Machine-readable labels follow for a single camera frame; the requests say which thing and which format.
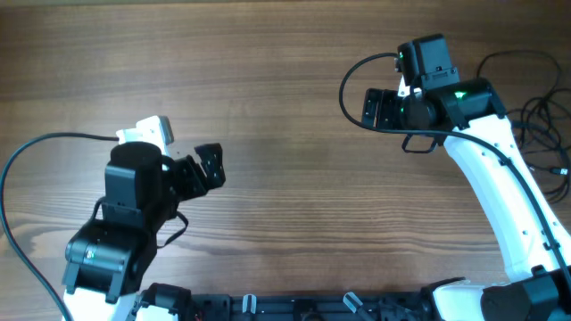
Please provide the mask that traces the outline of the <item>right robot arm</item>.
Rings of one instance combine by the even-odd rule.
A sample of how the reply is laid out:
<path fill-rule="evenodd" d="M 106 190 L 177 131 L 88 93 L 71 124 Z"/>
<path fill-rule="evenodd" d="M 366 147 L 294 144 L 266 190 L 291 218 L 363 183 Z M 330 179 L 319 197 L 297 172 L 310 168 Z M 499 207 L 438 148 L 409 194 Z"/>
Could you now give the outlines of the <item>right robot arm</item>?
<path fill-rule="evenodd" d="M 464 173 L 501 250 L 504 285 L 447 281 L 430 291 L 443 320 L 567 320 L 570 235 L 526 166 L 501 99 L 484 78 L 461 80 L 441 35 L 399 46 L 395 90 L 372 90 L 362 125 L 429 136 Z"/>

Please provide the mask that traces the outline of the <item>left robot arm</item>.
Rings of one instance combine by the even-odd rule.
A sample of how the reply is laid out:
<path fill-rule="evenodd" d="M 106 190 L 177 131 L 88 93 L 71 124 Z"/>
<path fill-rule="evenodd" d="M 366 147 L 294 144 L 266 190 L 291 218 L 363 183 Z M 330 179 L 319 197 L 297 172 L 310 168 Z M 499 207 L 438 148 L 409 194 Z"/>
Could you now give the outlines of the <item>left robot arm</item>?
<path fill-rule="evenodd" d="M 183 218 L 181 202 L 226 181 L 220 144 L 174 160 L 147 142 L 115 146 L 104 172 L 105 194 L 65 249 L 65 303 L 76 320 L 134 320 L 137 294 L 161 245 L 157 234 Z"/>

